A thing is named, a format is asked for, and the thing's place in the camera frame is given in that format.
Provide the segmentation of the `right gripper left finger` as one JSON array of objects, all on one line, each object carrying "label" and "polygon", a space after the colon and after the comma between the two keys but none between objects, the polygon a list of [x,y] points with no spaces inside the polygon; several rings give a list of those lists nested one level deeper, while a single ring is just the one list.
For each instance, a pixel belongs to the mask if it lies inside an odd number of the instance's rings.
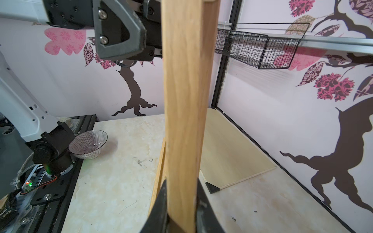
[{"label": "right gripper left finger", "polygon": [[167,180],[164,180],[140,233],[166,233],[168,228]]}]

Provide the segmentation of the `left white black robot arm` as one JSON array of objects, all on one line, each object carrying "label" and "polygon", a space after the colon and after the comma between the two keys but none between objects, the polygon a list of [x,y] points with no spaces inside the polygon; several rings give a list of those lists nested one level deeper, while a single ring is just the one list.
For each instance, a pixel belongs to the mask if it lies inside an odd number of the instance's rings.
[{"label": "left white black robot arm", "polygon": [[[85,53],[108,65],[161,57],[160,1],[1,1],[1,17],[48,24],[47,51]],[[73,133],[29,92],[1,57],[1,112],[50,174],[63,161]]]}]

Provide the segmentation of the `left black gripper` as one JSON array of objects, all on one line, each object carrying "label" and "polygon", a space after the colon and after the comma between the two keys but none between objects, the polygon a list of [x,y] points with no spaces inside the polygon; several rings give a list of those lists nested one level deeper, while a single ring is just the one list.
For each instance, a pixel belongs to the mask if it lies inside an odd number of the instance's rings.
[{"label": "left black gripper", "polygon": [[162,55],[159,1],[44,1],[51,26],[95,30],[104,60]]}]

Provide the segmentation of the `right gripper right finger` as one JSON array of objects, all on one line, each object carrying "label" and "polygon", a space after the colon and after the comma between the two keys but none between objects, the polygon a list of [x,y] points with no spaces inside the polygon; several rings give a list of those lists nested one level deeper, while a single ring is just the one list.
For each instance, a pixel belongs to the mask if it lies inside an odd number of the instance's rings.
[{"label": "right gripper right finger", "polygon": [[197,233],[224,233],[224,229],[214,214],[200,180],[198,180],[197,185],[196,207]]}]

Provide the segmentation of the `small wooden easel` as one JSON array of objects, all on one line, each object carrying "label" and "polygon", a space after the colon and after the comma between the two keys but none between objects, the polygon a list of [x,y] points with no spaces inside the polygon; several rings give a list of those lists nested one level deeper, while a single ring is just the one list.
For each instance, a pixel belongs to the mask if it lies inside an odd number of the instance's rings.
[{"label": "small wooden easel", "polygon": [[196,232],[220,1],[162,1],[166,232]]}]

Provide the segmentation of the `light wooden canvas board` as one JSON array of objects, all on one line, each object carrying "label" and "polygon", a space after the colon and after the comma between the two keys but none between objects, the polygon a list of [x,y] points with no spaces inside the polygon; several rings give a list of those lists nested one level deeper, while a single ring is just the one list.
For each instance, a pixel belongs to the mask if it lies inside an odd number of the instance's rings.
[{"label": "light wooden canvas board", "polygon": [[221,112],[207,110],[200,174],[211,194],[275,168]]}]

